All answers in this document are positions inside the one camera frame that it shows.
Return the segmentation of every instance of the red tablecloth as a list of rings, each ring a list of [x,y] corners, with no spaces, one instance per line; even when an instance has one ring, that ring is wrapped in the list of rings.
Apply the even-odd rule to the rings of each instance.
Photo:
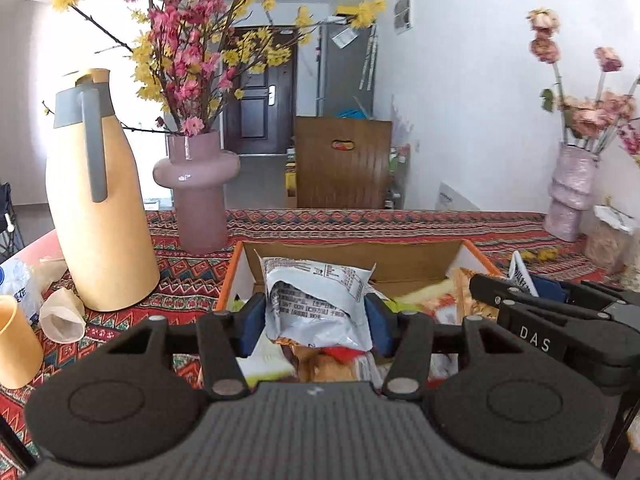
[[[41,373],[20,390],[0,389],[0,413],[12,425],[27,446],[34,451],[24,427],[22,407],[30,393],[56,371],[72,365],[140,320],[162,314],[170,323],[193,322],[210,312],[220,294],[233,246],[238,240],[286,240],[287,242],[349,242],[367,238],[375,241],[425,242],[451,238],[469,238],[500,269],[506,269],[514,250],[537,251],[558,248],[559,256],[550,262],[532,264],[532,272],[555,279],[598,280],[603,275],[582,256],[582,241],[567,243],[544,231],[543,216],[537,213],[419,212],[419,211],[244,211],[228,212],[230,246],[207,257],[193,257],[180,250],[174,213],[148,213],[149,227],[156,245],[161,269],[158,288],[137,306],[112,313],[88,311],[85,337],[78,343],[58,345],[38,338],[44,347]],[[53,288],[71,287],[66,275]],[[176,356],[177,374],[194,383],[198,360]],[[0,480],[14,479],[17,469],[7,453],[0,450]]]

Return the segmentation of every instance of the orange box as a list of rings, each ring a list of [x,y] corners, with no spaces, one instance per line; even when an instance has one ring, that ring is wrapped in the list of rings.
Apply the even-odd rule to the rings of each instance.
[[[360,269],[371,269],[375,265],[370,283],[389,298],[439,283],[450,277],[455,267],[500,276],[500,271],[471,241],[462,239],[424,243],[240,242],[229,263],[216,310],[230,308],[236,298],[246,301],[255,292],[264,290],[259,257],[267,256]]]

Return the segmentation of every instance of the silver screw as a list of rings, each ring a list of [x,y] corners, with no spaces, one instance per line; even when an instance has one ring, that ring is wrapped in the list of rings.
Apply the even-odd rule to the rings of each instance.
[[[224,397],[239,394],[244,390],[244,386],[237,379],[220,379],[213,384],[213,392]]]
[[[388,390],[398,395],[412,394],[420,389],[420,384],[415,379],[409,377],[396,377],[391,379],[386,385]]]

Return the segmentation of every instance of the refrigerator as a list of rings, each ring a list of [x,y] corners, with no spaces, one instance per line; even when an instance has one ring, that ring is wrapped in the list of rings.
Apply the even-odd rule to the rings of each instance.
[[[351,43],[340,48],[333,38],[348,28],[350,28],[348,25],[335,23],[328,23],[320,27],[316,107],[319,117],[334,117],[345,110],[360,110],[361,108],[368,117],[373,115],[375,70],[371,70],[371,63],[375,62],[375,42],[372,37],[372,28],[354,30],[357,37]],[[344,39],[344,37],[338,38],[339,43],[341,43],[340,39]],[[364,71],[367,57],[369,63]],[[360,90],[363,73],[364,84]],[[369,79],[371,79],[370,89],[367,88],[369,87]]]

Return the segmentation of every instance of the beige cup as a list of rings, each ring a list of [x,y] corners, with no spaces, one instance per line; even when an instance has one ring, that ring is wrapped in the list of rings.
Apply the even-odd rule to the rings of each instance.
[[[13,296],[0,296],[0,384],[10,390],[28,384],[42,366],[43,352]]]

